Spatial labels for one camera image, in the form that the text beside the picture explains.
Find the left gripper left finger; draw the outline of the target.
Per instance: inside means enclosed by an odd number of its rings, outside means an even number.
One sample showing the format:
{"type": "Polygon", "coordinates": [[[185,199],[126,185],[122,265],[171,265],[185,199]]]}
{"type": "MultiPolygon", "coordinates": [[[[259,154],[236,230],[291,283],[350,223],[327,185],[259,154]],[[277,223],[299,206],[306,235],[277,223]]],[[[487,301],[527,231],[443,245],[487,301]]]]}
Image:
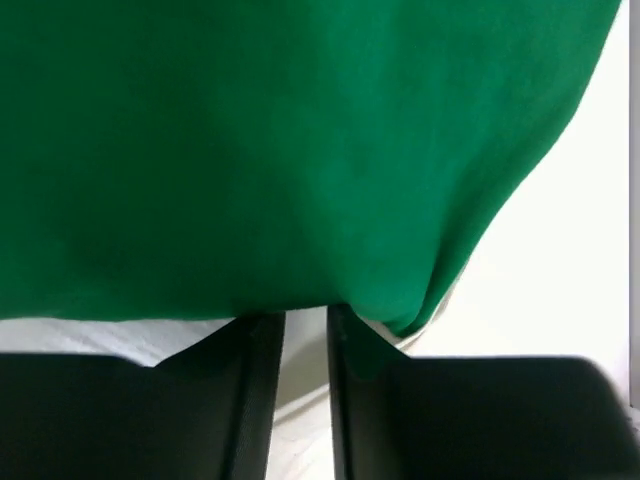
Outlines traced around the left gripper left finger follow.
{"type": "Polygon", "coordinates": [[[263,478],[284,327],[238,318],[153,367],[3,354],[2,477],[263,478]]]}

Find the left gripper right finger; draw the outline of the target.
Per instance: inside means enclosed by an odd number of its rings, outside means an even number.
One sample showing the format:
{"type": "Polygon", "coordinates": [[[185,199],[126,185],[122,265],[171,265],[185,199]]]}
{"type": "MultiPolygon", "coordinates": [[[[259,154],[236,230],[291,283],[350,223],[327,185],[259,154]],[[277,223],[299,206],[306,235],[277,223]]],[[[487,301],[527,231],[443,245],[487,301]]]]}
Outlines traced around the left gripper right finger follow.
{"type": "Polygon", "coordinates": [[[410,357],[327,312],[339,479],[635,479],[639,446],[589,361],[410,357]]]}

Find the green t shirt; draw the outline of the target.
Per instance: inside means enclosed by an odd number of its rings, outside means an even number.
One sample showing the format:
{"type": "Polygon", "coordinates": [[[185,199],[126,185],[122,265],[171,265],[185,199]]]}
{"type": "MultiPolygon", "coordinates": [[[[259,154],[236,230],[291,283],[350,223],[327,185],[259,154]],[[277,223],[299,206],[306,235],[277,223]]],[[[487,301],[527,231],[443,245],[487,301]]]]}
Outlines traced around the green t shirt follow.
{"type": "Polygon", "coordinates": [[[1,315],[420,329],[615,1],[5,1],[1,315]]]}

